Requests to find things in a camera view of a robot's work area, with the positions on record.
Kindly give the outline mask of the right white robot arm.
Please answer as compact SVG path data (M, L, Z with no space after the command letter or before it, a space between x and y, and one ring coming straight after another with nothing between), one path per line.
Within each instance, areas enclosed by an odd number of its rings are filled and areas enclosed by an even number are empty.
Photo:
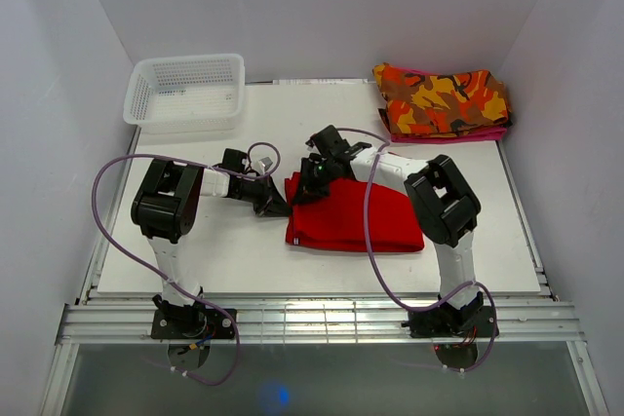
M347 178L380 185L406 196L423 235L436 251L440 275L437 302L407 306L404 327L411 337L457 336L471 331L483 310L484 297L477 284L472 245L481 204L454 163L440 155L420 161L379 145L349 143L342 130L329 125L311 135L310 153L303 158L292 202L310 204L325 198L332 182Z

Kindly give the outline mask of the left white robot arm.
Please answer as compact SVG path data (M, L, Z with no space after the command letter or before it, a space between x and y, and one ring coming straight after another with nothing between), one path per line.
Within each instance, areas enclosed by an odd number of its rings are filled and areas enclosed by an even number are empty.
M148 240L165 278L153 296L154 339L232 339L237 312L223 313L198 299L197 275L181 260L202 197L228 198L252 205L255 215L288 217L292 209L268 174L272 161L253 162L248 153L227 148L213 169L155 158L139 185L131 219Z

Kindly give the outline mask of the red trousers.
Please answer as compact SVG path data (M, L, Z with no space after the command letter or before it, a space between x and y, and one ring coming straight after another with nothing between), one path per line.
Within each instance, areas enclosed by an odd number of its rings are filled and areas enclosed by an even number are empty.
M286 243L320 250L364 252L364 199L367 184L349 179L331 183L324 200L292 207ZM375 252L420 252L422 231L407 196L374 184L370 190L369 228Z

